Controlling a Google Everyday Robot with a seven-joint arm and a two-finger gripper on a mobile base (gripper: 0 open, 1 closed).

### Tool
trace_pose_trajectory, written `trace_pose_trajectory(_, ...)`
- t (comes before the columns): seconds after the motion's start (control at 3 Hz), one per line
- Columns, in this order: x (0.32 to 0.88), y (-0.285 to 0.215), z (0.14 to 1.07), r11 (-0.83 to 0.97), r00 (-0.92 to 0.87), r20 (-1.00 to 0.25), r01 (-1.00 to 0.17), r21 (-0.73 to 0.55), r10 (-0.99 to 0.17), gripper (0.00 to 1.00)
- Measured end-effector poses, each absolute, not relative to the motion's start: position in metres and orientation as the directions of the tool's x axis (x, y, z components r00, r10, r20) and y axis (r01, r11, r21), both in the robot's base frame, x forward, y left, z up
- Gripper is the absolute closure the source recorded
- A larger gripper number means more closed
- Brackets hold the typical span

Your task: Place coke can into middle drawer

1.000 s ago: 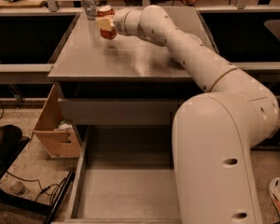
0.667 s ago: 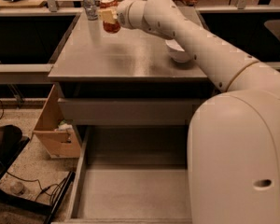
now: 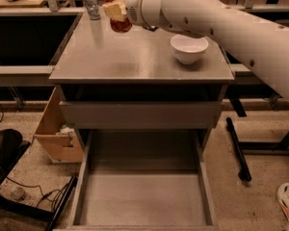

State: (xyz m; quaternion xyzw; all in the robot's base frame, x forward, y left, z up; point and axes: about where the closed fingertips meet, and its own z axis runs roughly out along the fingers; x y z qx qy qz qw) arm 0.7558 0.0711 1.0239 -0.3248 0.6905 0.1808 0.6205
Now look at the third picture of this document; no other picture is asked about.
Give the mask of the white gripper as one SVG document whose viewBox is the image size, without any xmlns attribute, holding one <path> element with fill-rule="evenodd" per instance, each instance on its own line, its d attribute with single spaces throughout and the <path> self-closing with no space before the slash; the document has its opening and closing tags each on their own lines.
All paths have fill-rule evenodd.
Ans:
<svg viewBox="0 0 289 231">
<path fill-rule="evenodd" d="M 124 21 L 128 17 L 133 25 L 161 27 L 166 24 L 161 2 L 162 0 L 125 0 L 124 3 L 116 0 L 105 3 L 102 8 L 105 14 L 115 21 Z"/>
</svg>

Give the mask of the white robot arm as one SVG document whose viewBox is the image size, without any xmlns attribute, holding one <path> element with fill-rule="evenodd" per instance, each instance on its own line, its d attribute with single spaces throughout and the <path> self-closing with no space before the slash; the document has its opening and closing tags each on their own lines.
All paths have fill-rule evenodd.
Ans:
<svg viewBox="0 0 289 231">
<path fill-rule="evenodd" d="M 289 102 L 289 28 L 219 0 L 116 0 L 102 5 L 114 20 L 207 36 Z"/>
</svg>

